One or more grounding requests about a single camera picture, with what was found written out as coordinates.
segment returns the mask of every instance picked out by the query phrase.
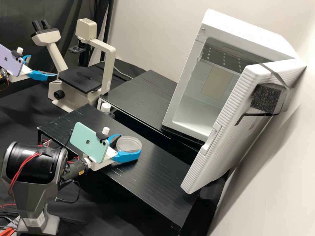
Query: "mint green smartphone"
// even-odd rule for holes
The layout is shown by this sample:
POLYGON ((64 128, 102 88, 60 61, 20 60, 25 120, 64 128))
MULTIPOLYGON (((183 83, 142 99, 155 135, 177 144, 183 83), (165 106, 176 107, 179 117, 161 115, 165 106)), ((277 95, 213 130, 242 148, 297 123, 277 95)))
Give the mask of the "mint green smartphone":
POLYGON ((70 143, 93 158, 97 163, 102 163, 108 149, 108 140, 106 139, 103 142, 100 143, 95 131, 80 122, 75 124, 70 143))

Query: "black motor housing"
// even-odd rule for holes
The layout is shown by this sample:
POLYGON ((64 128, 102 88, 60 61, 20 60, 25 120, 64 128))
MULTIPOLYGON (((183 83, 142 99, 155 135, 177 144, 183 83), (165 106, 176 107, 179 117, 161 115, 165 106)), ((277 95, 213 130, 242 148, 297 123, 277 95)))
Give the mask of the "black motor housing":
POLYGON ((55 176, 61 149, 22 143, 15 143, 10 151, 6 168, 7 176, 12 179, 23 161, 36 152, 42 154, 26 163, 17 181, 35 184, 47 184, 51 182, 55 176))

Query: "white power cord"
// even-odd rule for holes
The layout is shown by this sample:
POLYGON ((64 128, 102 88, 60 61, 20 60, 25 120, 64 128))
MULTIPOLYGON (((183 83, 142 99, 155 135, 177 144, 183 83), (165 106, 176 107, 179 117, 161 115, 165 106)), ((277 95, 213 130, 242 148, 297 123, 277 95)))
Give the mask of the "white power cord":
POLYGON ((119 74, 122 74, 122 75, 124 75, 124 76, 127 76, 127 77, 130 78, 130 79, 133 79, 133 77, 131 77, 131 76, 127 75, 127 74, 122 73, 122 72, 121 72, 120 70, 118 70, 115 66, 114 66, 114 68, 115 68, 115 70, 118 71, 119 74))

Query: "plastic petri dish lid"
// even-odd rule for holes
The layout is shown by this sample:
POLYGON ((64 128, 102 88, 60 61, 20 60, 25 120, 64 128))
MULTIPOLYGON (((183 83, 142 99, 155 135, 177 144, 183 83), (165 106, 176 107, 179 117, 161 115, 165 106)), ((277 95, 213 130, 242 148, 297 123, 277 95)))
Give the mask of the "plastic petri dish lid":
POLYGON ((131 152, 142 148, 142 143, 139 139, 132 136, 121 136, 116 143, 119 151, 131 152))

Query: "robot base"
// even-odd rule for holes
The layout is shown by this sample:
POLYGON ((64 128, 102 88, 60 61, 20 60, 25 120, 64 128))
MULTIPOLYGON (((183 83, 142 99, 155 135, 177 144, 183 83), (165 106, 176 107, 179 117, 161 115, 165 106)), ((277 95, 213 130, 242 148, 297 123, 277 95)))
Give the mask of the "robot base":
POLYGON ((48 98, 52 100, 53 104, 66 112, 76 110, 85 104, 93 106, 97 102, 100 94, 100 89, 84 94, 58 79, 50 82, 48 89, 48 98), (65 93, 65 96, 59 100, 54 97, 54 93, 58 90, 62 90, 65 93))
POLYGON ((47 214, 47 215, 48 215, 47 225, 41 233, 29 231, 24 221, 20 219, 19 224, 17 226, 17 236, 31 236, 31 235, 56 236, 58 234, 60 218, 58 216, 51 215, 51 214, 47 214))

